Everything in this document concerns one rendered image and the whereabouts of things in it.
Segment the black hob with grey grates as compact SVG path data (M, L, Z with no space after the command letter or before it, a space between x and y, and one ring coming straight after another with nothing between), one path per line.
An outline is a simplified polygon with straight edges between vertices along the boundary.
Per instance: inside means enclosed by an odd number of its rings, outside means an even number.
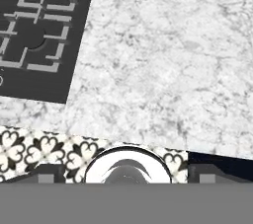
M0 96L64 104L91 0L0 0Z

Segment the dark navy cupboard front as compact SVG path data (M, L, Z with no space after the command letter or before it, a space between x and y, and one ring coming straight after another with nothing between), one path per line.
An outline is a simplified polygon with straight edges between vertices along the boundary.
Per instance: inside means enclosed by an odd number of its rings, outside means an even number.
M253 178L253 160L190 152L188 169L194 164L215 165L226 173Z

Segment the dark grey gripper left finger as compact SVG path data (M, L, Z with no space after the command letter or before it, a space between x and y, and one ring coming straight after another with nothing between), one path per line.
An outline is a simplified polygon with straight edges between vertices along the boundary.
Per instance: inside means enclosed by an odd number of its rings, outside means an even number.
M42 164L25 175L9 179L8 183L17 184L64 184L63 165Z

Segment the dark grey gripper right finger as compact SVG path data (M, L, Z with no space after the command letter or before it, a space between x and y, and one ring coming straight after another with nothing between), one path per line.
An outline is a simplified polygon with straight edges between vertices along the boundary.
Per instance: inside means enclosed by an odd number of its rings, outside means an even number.
M194 164L188 169L189 184L248 184L253 178L243 178L240 175L226 173L215 165Z

